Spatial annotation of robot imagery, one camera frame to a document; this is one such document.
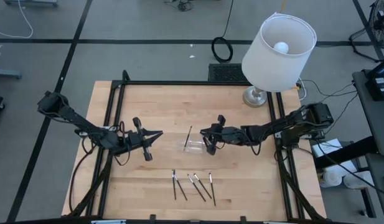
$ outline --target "floor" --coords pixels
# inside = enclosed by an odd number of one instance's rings
[[[366,17],[372,1],[358,1]],[[63,84],[61,93],[69,98],[70,105],[86,115],[94,82],[119,79],[123,69],[133,80],[206,80],[208,65],[216,63],[209,43],[222,35],[231,0],[196,0],[189,12],[179,12],[155,0],[58,2],[57,8],[25,5],[23,9],[34,28],[32,38],[45,43],[0,40],[0,68],[20,70],[23,74],[21,80],[0,78],[0,95],[6,102],[6,110],[0,115],[0,222],[7,219],[40,133],[43,116],[36,112],[36,103],[45,91],[53,91],[59,81]],[[85,25],[79,27],[89,3]],[[281,3],[282,0],[235,1],[225,37],[252,40],[260,24],[279,11]],[[352,0],[293,0],[287,3],[284,13],[310,23],[319,41],[345,41],[363,27]],[[16,4],[7,6],[0,1],[0,31],[28,35],[27,24]],[[193,45],[143,41],[72,45],[74,37],[83,40],[191,40],[191,44],[196,43],[195,40],[205,41]],[[358,40],[370,39],[365,34]],[[225,55],[224,46],[219,48]],[[249,45],[233,45],[233,48],[232,63],[240,63]],[[359,50],[377,57],[372,46],[362,46]],[[350,83],[352,72],[375,65],[354,54],[349,46],[316,47],[301,78],[314,80],[322,92],[332,93]],[[305,85],[308,96],[303,103],[323,99],[312,83],[305,82]],[[333,116],[338,117],[353,96],[333,97],[325,102]],[[79,142],[73,130],[64,124],[50,124],[16,220],[60,216]],[[327,139],[356,141],[369,135],[362,106],[355,99]],[[371,194],[377,207],[378,218],[375,219],[357,213],[364,208],[358,191],[337,187],[324,189],[322,193],[328,217],[333,220],[384,223],[375,192]]]

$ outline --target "silver lamp base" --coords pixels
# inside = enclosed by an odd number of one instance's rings
[[[266,92],[253,86],[248,87],[243,94],[243,101],[252,108],[264,105],[266,99],[268,99]]]

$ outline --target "wooden table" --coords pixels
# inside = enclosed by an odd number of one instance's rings
[[[103,125],[110,85],[111,82],[95,83],[87,119],[97,126]],[[231,145],[217,150],[214,156],[205,151],[200,154],[183,151],[190,126],[193,126],[191,138],[197,139],[200,129],[216,123],[219,114],[227,119],[226,126],[271,121],[268,104],[260,108],[250,108],[244,104],[241,96],[245,88],[126,85],[120,118],[125,122],[126,130],[135,130],[132,118],[137,116],[144,128],[163,130],[164,135],[151,148],[152,161],[146,162],[143,151],[138,149],[131,153],[127,165],[120,167],[113,162],[104,218],[148,219],[150,214],[156,214],[158,220],[240,220],[240,216],[246,216],[249,221],[285,221],[286,212],[279,169],[273,157],[275,146],[272,136],[263,142],[259,156],[254,156],[249,147]],[[282,96],[286,114],[300,107],[297,90],[285,91]],[[307,141],[301,141],[300,147],[310,149]],[[73,206],[81,201],[90,188],[96,152],[85,159],[77,172]],[[293,153],[300,189],[315,209],[325,216],[312,156],[304,151],[294,150]],[[75,163],[83,155],[80,146]],[[123,162],[126,158],[124,154],[119,159]],[[177,200],[174,200],[172,169],[176,169],[188,201],[184,200],[178,188]],[[210,190],[209,172],[213,177],[216,207],[212,200],[204,202],[187,178],[187,174],[196,173]],[[205,195],[198,183],[197,186]],[[95,197],[94,213],[97,211],[100,191]],[[296,206],[292,204],[296,217]],[[67,197],[63,214],[68,213]]]

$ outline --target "light bulb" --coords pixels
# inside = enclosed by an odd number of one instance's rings
[[[277,42],[273,48],[280,53],[286,54],[289,52],[289,45],[284,42]]]

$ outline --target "white cable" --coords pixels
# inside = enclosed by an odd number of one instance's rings
[[[26,21],[26,23],[27,23],[27,24],[29,25],[29,27],[30,27],[30,30],[31,30],[30,35],[29,35],[28,37],[24,37],[24,36],[15,36],[15,35],[4,34],[4,33],[2,33],[2,32],[0,32],[0,34],[1,34],[1,35],[4,35],[4,36],[6,36],[6,37],[28,39],[28,38],[30,38],[30,37],[33,35],[33,33],[34,33],[34,29],[32,28],[32,26],[30,25],[30,22],[27,20],[26,16],[25,16],[24,13],[23,13],[23,9],[22,9],[22,6],[21,6],[21,4],[20,4],[20,0],[17,0],[17,2],[19,3],[19,9],[20,9],[20,12],[21,12],[22,15],[23,15],[24,20]]]
[[[305,97],[306,97],[307,94],[306,94],[306,89],[305,89],[304,82],[301,80],[301,78],[298,78],[298,79],[299,79],[299,81],[301,82],[302,88],[304,89],[304,96],[303,96],[302,98],[299,99],[299,101],[301,101],[301,100],[305,99]]]

